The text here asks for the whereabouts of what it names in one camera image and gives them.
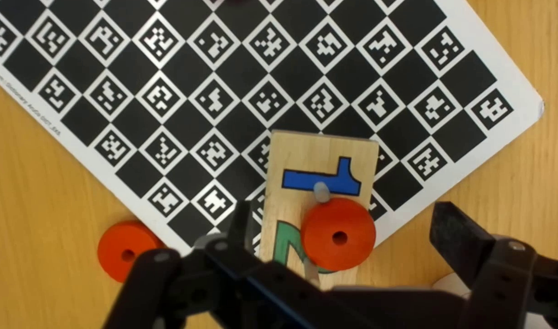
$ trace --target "wooden block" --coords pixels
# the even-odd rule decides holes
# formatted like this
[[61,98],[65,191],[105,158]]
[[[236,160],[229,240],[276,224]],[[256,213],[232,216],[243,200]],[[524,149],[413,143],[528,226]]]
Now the wooden block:
[[[305,215],[316,205],[315,182],[356,180],[356,189],[335,184],[333,187],[342,189],[333,189],[333,194],[351,198],[369,209],[378,151],[378,145],[369,140],[274,132],[260,257],[267,262],[287,264],[305,277],[307,262],[300,227]],[[355,286],[356,273],[358,269],[320,273],[320,288]]]

